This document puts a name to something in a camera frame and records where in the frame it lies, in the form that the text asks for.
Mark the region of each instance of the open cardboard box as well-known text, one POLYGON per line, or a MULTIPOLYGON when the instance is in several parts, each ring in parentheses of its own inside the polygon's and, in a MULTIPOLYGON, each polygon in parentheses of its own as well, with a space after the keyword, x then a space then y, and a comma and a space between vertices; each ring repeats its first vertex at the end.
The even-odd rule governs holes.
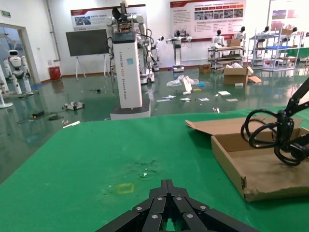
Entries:
POLYGON ((224 68, 221 71, 224 75, 224 85, 235 85, 238 83, 243 83, 247 85, 249 74, 253 73, 253 70, 250 66, 243 68, 224 68))
MULTIPOLYGON (((267 123, 275 121, 272 117, 257 118, 267 123)), ((246 201, 309 195, 309 161, 290 167, 276 157, 273 148, 251 147, 240 135, 244 121, 245 118, 234 118, 202 122, 186 120, 186 123, 193 129, 212 135, 214 156, 246 201)), ((292 139, 309 133, 305 128, 298 128, 301 119, 294 118, 294 122, 292 139)), ((252 122, 250 131, 260 126, 260 123, 252 122)), ((270 141, 271 131, 265 130, 258 138, 270 141)))

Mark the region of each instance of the wall sign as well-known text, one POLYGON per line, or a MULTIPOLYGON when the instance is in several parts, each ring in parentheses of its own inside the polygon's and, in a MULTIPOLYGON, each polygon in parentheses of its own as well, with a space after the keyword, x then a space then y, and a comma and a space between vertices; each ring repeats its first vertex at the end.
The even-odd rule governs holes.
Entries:
MULTIPOLYGON (((106 29, 104 23, 106 17, 112 16, 112 7, 101 7, 81 10, 71 10, 74 31, 106 29)), ((142 15, 147 26, 146 5, 130 5, 126 8, 128 15, 142 15)))
POLYGON ((302 0, 271 0, 268 16, 270 31, 281 29, 293 29, 305 31, 309 29, 308 12, 302 0))
POLYGON ((192 0, 170 2, 171 36, 179 30, 192 41, 208 41, 222 31, 225 39, 244 26, 246 0, 192 0))
POLYGON ((3 11, 3 10, 1 10, 1 15, 4 16, 4 17, 11 18, 11 13, 8 12, 8 11, 3 11))

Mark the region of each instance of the white paper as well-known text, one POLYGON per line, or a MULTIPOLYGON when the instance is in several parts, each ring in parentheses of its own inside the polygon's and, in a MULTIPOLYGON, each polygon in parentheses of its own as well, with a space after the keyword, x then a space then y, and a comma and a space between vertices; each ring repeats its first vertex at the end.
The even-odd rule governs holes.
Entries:
POLYGON ((164 99, 173 99, 173 98, 175 98, 175 96, 172 96, 172 95, 167 95, 167 96, 165 96, 165 97, 163 97, 164 99))
POLYGON ((209 101, 208 98, 199 98, 200 101, 204 102, 204 101, 209 101))
POLYGON ((190 98, 180 98, 180 100, 182 100, 182 101, 191 101, 190 98))
POLYGON ((233 99, 226 99, 228 102, 237 102, 238 100, 236 98, 233 98, 233 99))
POLYGON ((219 91, 218 92, 220 95, 225 96, 225 95, 231 95, 229 92, 227 91, 219 91))
POLYGON ((156 100, 156 102, 168 102, 170 99, 162 99, 162 100, 156 100))

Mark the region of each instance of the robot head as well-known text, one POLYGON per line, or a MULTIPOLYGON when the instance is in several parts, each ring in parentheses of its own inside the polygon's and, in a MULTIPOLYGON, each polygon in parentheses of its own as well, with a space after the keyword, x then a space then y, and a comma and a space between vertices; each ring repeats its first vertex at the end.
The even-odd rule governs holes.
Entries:
POLYGON ((9 54, 10 54, 11 56, 18 56, 18 52, 17 52, 16 50, 10 50, 10 51, 9 51, 9 54))

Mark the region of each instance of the small device on floor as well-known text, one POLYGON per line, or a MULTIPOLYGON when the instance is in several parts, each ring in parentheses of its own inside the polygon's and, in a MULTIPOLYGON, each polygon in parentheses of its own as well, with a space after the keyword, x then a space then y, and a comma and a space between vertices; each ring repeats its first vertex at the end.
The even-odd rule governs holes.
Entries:
POLYGON ((190 198, 172 180, 161 180, 161 187, 150 190, 149 198, 126 211, 97 232, 166 231, 171 219, 175 231, 258 232, 258 230, 190 198))
POLYGON ((79 110, 85 108, 85 103, 82 102, 71 102, 70 104, 64 104, 62 109, 68 109, 68 110, 79 110))

